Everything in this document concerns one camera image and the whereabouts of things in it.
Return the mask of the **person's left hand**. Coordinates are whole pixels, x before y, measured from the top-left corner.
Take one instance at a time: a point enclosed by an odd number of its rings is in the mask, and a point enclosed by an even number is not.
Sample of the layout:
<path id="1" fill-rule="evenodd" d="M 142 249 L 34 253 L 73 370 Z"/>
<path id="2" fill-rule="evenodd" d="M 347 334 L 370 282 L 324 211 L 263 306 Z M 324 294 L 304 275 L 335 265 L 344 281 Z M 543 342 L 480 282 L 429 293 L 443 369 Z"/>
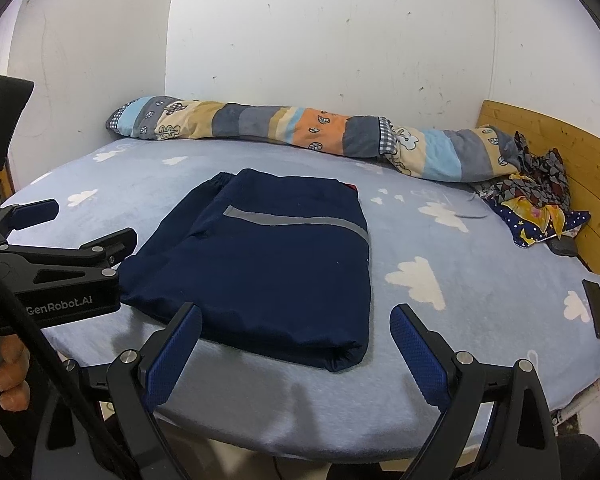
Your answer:
<path id="1" fill-rule="evenodd" d="M 30 403 L 29 350 L 17 335 L 9 335 L 1 339 L 0 356 L 1 408 L 12 413 L 25 411 Z"/>

